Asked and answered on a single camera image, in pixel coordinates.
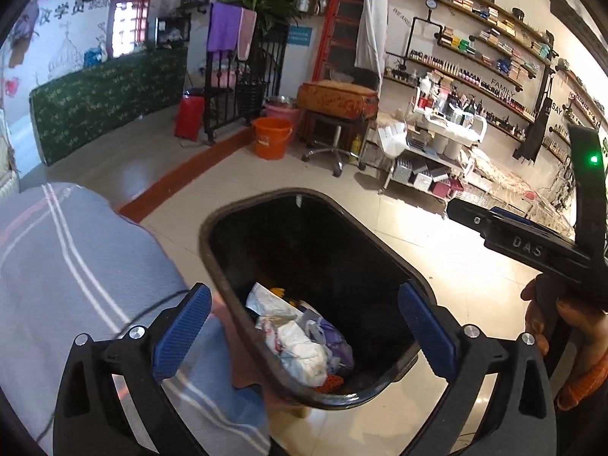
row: pink bucket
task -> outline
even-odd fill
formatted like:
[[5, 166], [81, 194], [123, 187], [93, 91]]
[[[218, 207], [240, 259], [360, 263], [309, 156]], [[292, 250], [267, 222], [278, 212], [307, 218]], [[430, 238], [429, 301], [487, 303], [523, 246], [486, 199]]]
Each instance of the pink bucket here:
[[296, 136], [296, 131], [302, 118], [303, 110], [297, 108], [279, 108], [278, 106], [271, 106], [269, 104], [264, 105], [266, 108], [266, 114], [270, 118], [283, 118], [289, 120], [293, 125], [293, 132], [291, 133], [290, 141]]

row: blue sign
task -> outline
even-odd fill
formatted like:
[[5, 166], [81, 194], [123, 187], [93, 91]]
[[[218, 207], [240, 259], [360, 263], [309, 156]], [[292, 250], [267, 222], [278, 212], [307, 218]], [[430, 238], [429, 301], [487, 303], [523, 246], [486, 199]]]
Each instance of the blue sign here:
[[297, 46], [310, 46], [310, 38], [312, 36], [312, 27], [298, 27], [290, 25], [290, 33], [287, 35], [287, 44], [295, 44]]

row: orange bucket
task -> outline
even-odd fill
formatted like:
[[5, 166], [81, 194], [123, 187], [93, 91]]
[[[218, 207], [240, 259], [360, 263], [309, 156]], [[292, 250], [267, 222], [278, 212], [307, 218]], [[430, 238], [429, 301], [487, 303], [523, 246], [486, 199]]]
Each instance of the orange bucket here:
[[255, 153], [262, 159], [281, 159], [291, 139], [294, 126], [285, 118], [256, 118], [252, 121], [255, 129]]

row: orange sleeve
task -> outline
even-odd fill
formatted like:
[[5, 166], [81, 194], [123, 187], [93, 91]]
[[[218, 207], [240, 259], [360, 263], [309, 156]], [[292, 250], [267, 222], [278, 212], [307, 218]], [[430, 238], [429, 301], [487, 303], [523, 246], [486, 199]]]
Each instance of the orange sleeve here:
[[567, 411], [591, 396], [608, 378], [608, 351], [600, 362], [583, 377], [566, 383], [557, 395], [557, 408]]

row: gray floor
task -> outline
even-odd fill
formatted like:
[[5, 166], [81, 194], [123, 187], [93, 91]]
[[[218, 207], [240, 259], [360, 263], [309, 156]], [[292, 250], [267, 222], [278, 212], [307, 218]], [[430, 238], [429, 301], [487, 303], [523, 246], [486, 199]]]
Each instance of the gray floor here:
[[[22, 178], [21, 190], [47, 182], [73, 182], [120, 207], [209, 148], [176, 138], [176, 115], [177, 106], [163, 109], [102, 135], [52, 166], [39, 165]], [[223, 127], [218, 130], [218, 139], [240, 128], [242, 122]]]

